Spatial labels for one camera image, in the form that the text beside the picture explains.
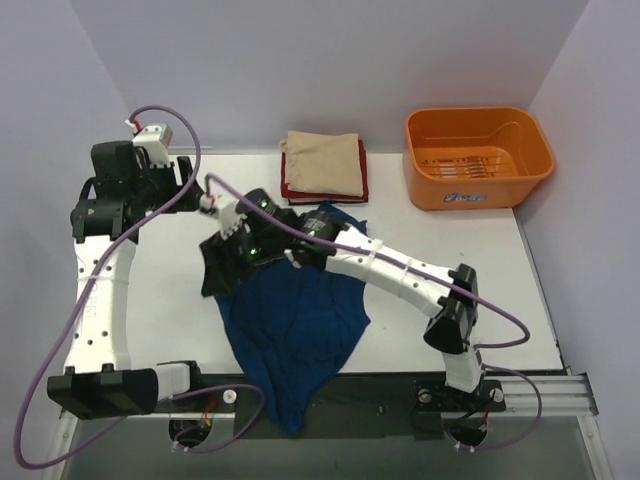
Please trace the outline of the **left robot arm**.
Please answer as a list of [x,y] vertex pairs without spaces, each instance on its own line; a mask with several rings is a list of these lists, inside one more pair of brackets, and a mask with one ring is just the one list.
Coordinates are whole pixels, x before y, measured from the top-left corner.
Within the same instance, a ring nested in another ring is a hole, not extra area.
[[170,399],[199,409],[206,388],[193,360],[135,369],[127,341],[129,277],[139,222],[161,207],[198,206],[189,158],[169,158],[162,140],[127,140],[91,149],[94,174],[83,185],[70,221],[77,259],[79,312],[64,371],[47,380],[48,397],[81,420],[147,415]]

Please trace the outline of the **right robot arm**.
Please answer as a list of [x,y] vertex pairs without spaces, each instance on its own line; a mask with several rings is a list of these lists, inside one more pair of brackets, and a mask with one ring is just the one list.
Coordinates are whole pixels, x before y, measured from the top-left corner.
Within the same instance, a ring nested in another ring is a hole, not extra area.
[[243,201],[201,194],[199,211],[219,230],[199,248],[204,260],[203,297],[227,296],[279,261],[313,267],[371,284],[417,308],[429,319],[423,339],[441,353],[446,396],[458,409],[482,397],[482,360],[473,346],[477,274],[464,264],[438,267],[387,246],[321,209],[302,215],[279,207],[262,189]]

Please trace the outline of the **blue t shirt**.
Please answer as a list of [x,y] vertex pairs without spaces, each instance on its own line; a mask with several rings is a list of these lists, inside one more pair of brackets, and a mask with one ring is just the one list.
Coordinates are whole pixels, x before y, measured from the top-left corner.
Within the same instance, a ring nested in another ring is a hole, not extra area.
[[311,397],[346,364],[370,319],[364,282],[281,260],[216,299],[234,357],[270,420],[298,435]]

